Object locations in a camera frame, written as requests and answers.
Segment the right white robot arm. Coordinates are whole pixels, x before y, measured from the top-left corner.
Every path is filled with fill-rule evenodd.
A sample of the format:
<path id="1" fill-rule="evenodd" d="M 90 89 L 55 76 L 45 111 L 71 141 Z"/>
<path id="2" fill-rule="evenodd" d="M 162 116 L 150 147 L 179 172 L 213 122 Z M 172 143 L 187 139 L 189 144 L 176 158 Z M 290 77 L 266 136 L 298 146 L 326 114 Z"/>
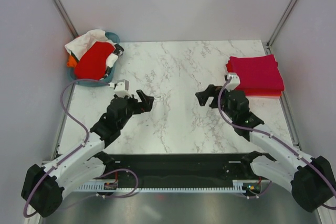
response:
<path id="1" fill-rule="evenodd" d="M 218 109 L 226 123 L 245 140 L 259 146 L 271 157 L 252 152 L 240 166 L 248 179 L 265 177 L 289 191 L 296 203 L 307 212 L 320 207 L 335 210 L 327 201 L 335 198 L 335 176 L 330 162 L 323 156 L 316 158 L 290 146 L 280 139 L 249 107 L 243 91 L 227 90 L 210 84 L 197 92 L 201 106 L 213 98 L 210 108 Z"/>

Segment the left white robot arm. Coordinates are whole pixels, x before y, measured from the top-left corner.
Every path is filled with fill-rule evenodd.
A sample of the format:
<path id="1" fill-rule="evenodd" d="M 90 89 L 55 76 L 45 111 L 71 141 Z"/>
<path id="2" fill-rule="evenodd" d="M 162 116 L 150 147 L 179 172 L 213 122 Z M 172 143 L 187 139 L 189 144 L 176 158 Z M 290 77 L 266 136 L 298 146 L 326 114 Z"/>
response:
<path id="1" fill-rule="evenodd" d="M 111 178 L 115 165 L 104 149 L 120 135 L 128 120 L 138 114 L 150 112 L 154 97 L 137 90 L 138 98 L 125 91 L 117 91 L 106 112 L 87 131 L 86 138 L 53 161 L 31 166 L 25 177 L 21 197 L 26 201 L 24 217 L 31 206 L 37 214 L 48 217 L 75 189 L 94 178 Z"/>

